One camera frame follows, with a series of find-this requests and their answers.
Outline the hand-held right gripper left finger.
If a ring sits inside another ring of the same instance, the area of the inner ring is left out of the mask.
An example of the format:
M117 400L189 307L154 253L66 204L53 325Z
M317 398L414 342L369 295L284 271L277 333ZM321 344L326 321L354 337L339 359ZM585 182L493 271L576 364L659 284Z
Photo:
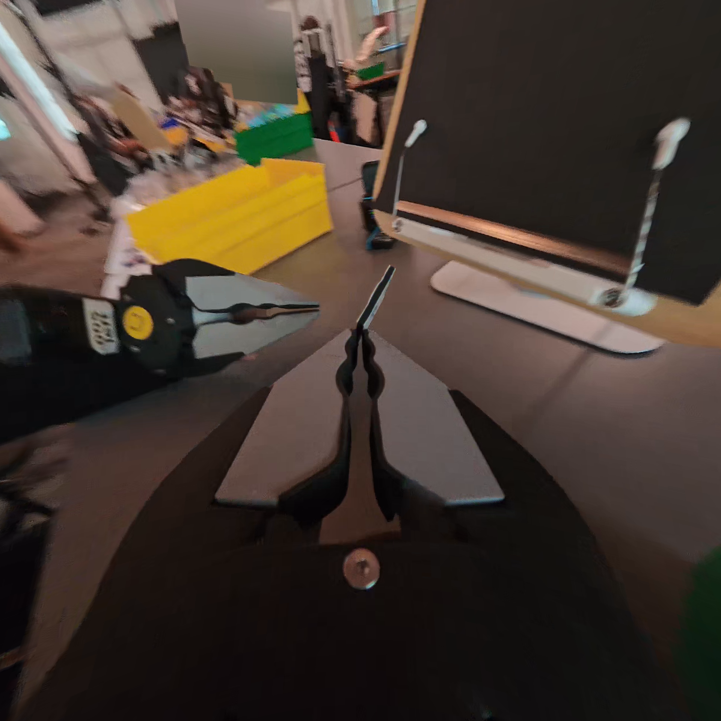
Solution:
M218 504L280 508L343 458L350 418L342 366L352 359L346 330L272 385L216 491Z

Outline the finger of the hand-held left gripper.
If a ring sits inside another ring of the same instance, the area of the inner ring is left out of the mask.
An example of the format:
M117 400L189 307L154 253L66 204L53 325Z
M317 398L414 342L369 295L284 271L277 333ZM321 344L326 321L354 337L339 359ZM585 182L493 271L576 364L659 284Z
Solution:
M192 341L195 360L252 355L307 327L319 310L242 310L197 324Z
M289 288L237 273L188 276L185 295L196 310L214 314L248 309L320 310L318 302Z

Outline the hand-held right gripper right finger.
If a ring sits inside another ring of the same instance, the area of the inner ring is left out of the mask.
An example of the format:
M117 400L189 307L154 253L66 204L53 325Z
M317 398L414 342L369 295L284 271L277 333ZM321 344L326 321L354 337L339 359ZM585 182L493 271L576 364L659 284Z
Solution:
M387 520L415 498L440 508L505 500L445 383L374 331L364 332L364 368L374 493Z

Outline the yellow plastic bin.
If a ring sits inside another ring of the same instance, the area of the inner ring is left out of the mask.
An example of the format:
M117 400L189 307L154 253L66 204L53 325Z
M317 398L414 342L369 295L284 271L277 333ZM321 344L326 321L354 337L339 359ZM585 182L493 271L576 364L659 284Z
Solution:
M127 217L157 265L196 259L251 275L334 229L325 166L264 158Z

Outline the small printed card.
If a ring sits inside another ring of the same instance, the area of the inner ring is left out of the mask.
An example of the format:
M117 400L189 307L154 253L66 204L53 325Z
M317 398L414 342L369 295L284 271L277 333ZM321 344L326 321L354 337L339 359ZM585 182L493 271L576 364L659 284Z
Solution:
M356 321L356 333L362 334L369 328L374 316L383 302L395 272L395 266L389 265L386 268Z

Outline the green plastic bin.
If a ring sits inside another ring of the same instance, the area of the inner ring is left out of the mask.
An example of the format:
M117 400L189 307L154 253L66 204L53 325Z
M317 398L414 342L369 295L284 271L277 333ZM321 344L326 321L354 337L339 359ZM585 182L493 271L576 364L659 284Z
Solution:
M683 602L675 662L691 718L719 720L719 546L692 570L688 593Z

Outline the person's left forearm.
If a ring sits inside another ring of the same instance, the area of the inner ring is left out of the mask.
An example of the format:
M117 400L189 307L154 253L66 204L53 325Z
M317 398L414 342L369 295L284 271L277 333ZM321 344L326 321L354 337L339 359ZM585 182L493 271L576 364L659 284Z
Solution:
M169 383L123 360L2 366L1 443L66 425Z

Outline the green bin with colourful packets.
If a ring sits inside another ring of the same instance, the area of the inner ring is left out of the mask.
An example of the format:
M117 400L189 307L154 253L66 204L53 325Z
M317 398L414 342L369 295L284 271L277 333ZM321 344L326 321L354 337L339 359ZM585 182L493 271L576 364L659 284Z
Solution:
M314 144L311 113L295 113L235 132L237 157L251 166L264 158L284 158Z

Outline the black device with screen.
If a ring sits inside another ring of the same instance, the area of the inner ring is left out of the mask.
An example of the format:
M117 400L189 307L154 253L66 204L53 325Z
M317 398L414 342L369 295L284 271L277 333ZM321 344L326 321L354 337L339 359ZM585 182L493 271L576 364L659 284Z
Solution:
M359 207L364 228L369 234L372 234L378 229L374 216L374 185L379 164L379 160L367 161L363 163L360 168L360 181L363 195Z

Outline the person's dark clothed body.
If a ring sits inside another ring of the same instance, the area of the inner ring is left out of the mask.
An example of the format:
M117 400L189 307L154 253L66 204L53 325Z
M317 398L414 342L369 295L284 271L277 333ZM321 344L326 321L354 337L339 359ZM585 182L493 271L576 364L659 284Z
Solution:
M1 671L24 661L54 509L2 480Z

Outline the black board book stand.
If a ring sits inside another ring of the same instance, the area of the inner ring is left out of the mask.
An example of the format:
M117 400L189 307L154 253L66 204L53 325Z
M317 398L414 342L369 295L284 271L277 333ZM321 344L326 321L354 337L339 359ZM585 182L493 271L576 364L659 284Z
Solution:
M719 2L418 2L374 186L440 293L617 354L720 346Z

